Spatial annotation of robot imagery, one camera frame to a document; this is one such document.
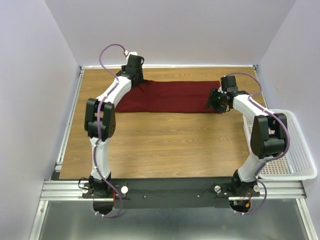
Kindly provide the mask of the dark red t shirt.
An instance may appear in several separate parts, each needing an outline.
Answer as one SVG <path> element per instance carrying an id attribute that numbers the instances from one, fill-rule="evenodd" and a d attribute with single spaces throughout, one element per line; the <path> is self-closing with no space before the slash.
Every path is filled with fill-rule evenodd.
<path id="1" fill-rule="evenodd" d="M 117 104 L 117 113 L 183 113 L 214 112 L 205 108 L 210 92 L 219 81 L 153 81 L 145 80 L 133 87 Z"/>

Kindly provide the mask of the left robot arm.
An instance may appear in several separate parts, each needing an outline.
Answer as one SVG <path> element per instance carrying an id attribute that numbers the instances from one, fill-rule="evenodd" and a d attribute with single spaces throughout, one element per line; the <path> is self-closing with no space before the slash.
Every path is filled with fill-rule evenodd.
<path id="1" fill-rule="evenodd" d="M 129 52 L 126 64 L 107 90 L 86 102 L 84 129 L 92 147 L 92 170 L 88 186 L 83 189 L 85 193 L 101 198 L 113 195 L 114 190 L 108 183 L 111 179 L 109 143 L 116 130 L 116 106 L 133 87 L 144 82 L 143 63 L 144 58 L 137 52 Z"/>

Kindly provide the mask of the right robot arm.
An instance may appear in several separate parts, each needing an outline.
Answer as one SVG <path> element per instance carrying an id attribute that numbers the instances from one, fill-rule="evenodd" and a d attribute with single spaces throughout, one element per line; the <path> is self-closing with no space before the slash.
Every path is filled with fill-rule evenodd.
<path id="1" fill-rule="evenodd" d="M 290 148 L 287 116 L 274 113 L 263 107 L 244 90 L 239 90 L 234 75 L 220 79 L 220 87 L 212 88 L 205 108 L 217 113 L 237 110 L 252 123 L 249 139 L 251 152 L 245 163 L 237 169 L 231 179 L 230 191 L 241 196 L 257 182 L 258 175 L 267 165 L 283 157 Z"/>

